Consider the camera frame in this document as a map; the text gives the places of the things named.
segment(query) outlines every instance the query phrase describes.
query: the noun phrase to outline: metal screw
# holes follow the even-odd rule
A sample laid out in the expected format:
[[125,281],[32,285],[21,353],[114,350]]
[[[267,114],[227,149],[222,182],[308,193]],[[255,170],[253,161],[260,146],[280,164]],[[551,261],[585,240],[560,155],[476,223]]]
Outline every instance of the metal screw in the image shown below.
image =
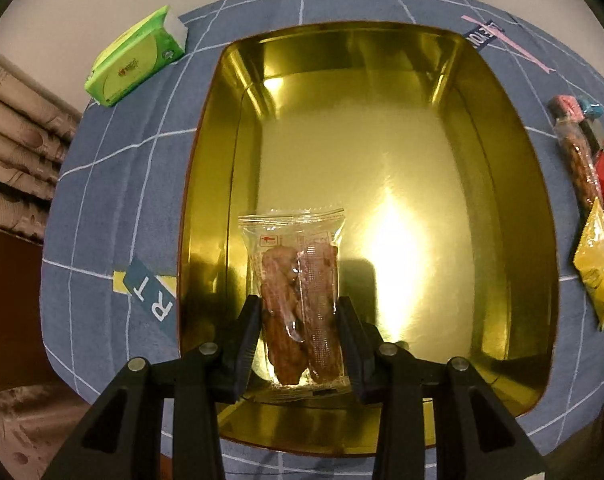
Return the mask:
[[200,353],[202,355],[213,355],[218,351],[218,345],[215,343],[203,343],[200,345]]
[[378,348],[378,352],[386,356],[395,355],[397,354],[397,346],[393,343],[382,343]]
[[139,372],[146,366],[146,361],[141,357],[134,357],[128,362],[127,366],[132,372]]
[[468,370],[468,361],[463,357],[454,357],[451,359],[451,366],[458,372],[464,372]]

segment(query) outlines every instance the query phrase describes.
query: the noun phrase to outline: yellow snack bag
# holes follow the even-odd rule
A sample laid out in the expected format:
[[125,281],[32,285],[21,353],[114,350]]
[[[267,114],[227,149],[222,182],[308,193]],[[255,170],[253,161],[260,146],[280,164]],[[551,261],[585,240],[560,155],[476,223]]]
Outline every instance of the yellow snack bag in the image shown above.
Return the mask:
[[573,256],[573,265],[580,272],[591,297],[600,330],[604,330],[604,210],[599,198],[594,200]]

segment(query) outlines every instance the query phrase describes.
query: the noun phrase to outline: beige curtain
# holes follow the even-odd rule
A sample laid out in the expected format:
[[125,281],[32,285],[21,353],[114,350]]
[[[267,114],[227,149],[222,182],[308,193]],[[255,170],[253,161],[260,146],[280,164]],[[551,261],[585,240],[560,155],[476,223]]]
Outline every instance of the beige curtain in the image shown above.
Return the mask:
[[0,65],[0,229],[44,238],[77,121]]

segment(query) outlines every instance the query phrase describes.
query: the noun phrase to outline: blue label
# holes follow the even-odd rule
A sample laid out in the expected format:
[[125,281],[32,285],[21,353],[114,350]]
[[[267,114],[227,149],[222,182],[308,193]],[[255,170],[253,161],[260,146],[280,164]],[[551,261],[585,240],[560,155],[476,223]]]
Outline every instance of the blue label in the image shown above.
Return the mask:
[[[500,32],[503,32],[500,27],[495,25],[495,22],[488,22],[486,25],[489,25],[490,27],[496,28]],[[488,28],[486,28],[485,25],[478,25],[473,30],[467,32],[464,37],[469,40],[469,43],[473,45],[474,49],[482,50],[489,43],[495,41],[496,35],[493,34]]]
[[138,257],[133,257],[122,281],[151,323],[158,325],[167,336],[177,338],[177,301]]

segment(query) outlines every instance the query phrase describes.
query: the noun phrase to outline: blue plaid cloth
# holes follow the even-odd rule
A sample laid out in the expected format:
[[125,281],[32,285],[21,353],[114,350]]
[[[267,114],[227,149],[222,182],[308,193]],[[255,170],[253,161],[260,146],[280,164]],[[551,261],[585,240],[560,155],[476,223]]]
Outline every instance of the blue plaid cloth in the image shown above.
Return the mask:
[[[554,362],[543,399],[518,420],[542,453],[600,412],[604,332],[570,263],[578,205],[544,104],[555,94],[586,95],[604,108],[604,78],[534,25],[476,0],[222,0],[181,17],[187,54],[114,108],[89,104],[62,167],[44,245],[40,311],[52,366],[93,402],[131,357],[177,357],[175,337],[149,323],[130,296],[113,291],[113,273],[138,256],[157,275],[175,276],[189,153],[220,52],[230,42],[299,23],[389,20],[448,28],[493,20],[553,69],[546,73],[500,40],[481,55],[518,110],[546,179],[556,222],[560,313]],[[604,115],[601,118],[604,126]],[[172,405],[162,449],[170,454]],[[319,459],[223,443],[228,478],[362,478],[371,459]],[[427,478],[435,478],[427,450]]]

